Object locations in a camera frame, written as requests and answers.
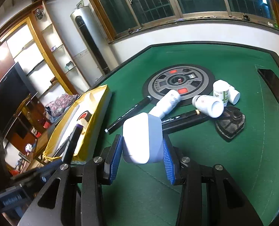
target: green felt table surface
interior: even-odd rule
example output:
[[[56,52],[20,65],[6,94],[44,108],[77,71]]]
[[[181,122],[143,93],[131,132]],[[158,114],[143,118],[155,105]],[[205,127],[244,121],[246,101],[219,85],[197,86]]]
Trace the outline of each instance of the green felt table surface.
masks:
[[[246,115],[246,126],[230,143],[216,132],[214,123],[190,127],[169,135],[173,146],[199,164],[222,164],[243,190],[264,225],[279,208],[279,104],[258,68],[279,68],[269,53],[243,47],[212,44],[180,44],[152,47],[103,82],[113,92],[95,155],[110,146],[116,134],[104,129],[142,98],[145,81],[156,71],[175,64],[190,63],[211,70],[240,93],[235,105]],[[143,112],[149,112],[149,104]],[[177,107],[168,116],[193,110]],[[104,216],[108,225],[175,225],[181,186],[167,180],[163,163],[128,164],[121,159],[116,180],[103,186]],[[206,198],[203,219],[206,222]]]

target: floral cloth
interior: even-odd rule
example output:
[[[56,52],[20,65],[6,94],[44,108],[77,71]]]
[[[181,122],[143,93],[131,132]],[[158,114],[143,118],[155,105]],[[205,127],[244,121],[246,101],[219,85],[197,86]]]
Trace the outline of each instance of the floral cloth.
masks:
[[[54,101],[48,103],[45,107],[52,117],[58,117],[64,113],[68,106],[71,106],[79,97],[76,95],[69,95],[67,93],[57,97]]]

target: blue gripper pad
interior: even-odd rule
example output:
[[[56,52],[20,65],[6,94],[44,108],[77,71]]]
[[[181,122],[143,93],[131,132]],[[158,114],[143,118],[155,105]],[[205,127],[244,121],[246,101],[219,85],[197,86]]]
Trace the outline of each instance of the blue gripper pad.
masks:
[[[117,170],[119,168],[120,158],[123,151],[124,137],[122,135],[116,135],[114,141],[117,144],[115,146],[113,159],[110,162],[110,176],[109,176],[110,183],[112,183],[117,176]]]
[[[171,184],[174,184],[176,180],[176,176],[174,174],[174,163],[171,154],[169,152],[165,138],[163,138],[163,146],[164,146],[164,165],[167,173],[167,178],[171,182]]]

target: white cylinder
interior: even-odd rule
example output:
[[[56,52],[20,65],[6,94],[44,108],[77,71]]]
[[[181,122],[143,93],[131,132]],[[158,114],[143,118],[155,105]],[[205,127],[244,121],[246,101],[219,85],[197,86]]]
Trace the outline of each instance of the white cylinder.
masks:
[[[230,84],[223,80],[217,80],[213,83],[213,96],[219,97],[222,100],[224,106],[228,104],[229,87]]]
[[[205,115],[217,118],[223,113],[223,101],[219,97],[210,95],[196,95],[192,99],[192,104]]]
[[[240,93],[233,86],[230,86],[228,91],[228,101],[231,104],[235,105],[238,102],[239,98]]]
[[[166,115],[160,108],[158,108],[157,106],[154,106],[152,108],[152,110],[150,110],[149,112],[150,115],[154,115],[156,117],[159,117],[160,119],[164,118],[164,116]]]
[[[170,90],[165,96],[157,102],[156,106],[149,112],[149,114],[163,118],[169,114],[170,111],[180,102],[180,94],[175,90]]]

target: smartphone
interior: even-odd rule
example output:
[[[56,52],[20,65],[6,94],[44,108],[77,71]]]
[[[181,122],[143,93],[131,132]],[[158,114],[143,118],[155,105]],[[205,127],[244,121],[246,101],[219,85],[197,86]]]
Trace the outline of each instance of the smartphone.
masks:
[[[258,72],[279,103],[279,78],[277,75],[271,69],[258,69]]]

